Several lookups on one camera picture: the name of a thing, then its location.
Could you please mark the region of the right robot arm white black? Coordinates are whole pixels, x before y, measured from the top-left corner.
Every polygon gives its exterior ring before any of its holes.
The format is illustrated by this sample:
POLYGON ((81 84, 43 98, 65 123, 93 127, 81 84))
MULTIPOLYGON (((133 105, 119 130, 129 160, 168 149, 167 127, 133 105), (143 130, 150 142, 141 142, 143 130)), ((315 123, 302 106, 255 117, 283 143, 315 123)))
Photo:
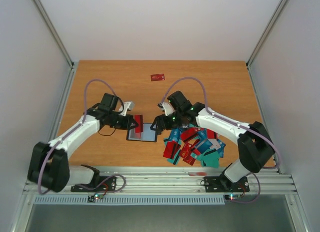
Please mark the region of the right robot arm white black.
POLYGON ((258 173, 277 152, 266 128, 260 122, 239 122, 213 111, 203 103, 192 104, 180 91, 167 99, 167 103, 158 104, 163 114, 155 117, 151 130, 160 134, 164 130, 192 124, 214 131, 237 145, 239 158, 219 176, 219 184, 227 192, 234 189, 244 176, 258 173))

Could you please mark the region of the black leather card holder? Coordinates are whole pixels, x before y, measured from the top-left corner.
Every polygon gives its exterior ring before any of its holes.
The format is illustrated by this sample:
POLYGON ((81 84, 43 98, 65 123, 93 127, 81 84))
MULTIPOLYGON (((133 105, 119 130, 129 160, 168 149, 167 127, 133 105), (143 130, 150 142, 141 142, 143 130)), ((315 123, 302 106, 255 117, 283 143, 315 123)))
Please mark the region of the black leather card holder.
POLYGON ((127 141, 140 142, 157 142, 157 134, 155 130, 151 130, 151 123, 144 123, 142 132, 138 132, 139 128, 131 129, 127 132, 127 141))

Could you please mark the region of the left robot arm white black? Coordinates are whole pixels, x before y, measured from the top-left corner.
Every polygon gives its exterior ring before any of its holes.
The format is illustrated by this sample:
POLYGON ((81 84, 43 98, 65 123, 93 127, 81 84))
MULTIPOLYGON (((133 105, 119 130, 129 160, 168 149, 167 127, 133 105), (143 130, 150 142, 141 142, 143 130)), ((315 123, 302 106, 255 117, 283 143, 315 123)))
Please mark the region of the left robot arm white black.
POLYGON ((98 169, 88 166, 70 166, 71 155, 92 135, 104 126, 116 130, 129 131, 138 127, 137 121, 129 111, 133 110, 133 101, 122 100, 111 94, 104 94, 101 102, 85 108, 83 116, 67 131, 55 139, 38 142, 32 151, 27 179, 41 188, 60 192, 66 186, 79 185, 89 191, 96 191, 102 184, 98 169), (116 111, 117 103, 121 107, 116 111))

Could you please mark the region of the red VIP card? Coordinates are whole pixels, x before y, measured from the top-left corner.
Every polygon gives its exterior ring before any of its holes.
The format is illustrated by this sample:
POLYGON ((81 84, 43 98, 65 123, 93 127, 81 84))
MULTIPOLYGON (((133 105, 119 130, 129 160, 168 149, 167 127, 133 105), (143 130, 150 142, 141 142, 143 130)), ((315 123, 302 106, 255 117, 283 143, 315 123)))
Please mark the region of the red VIP card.
POLYGON ((144 122, 143 122, 143 115, 135 115, 134 116, 135 121, 137 122, 138 126, 134 129, 134 138, 140 139, 142 136, 142 133, 144 131, 144 122))

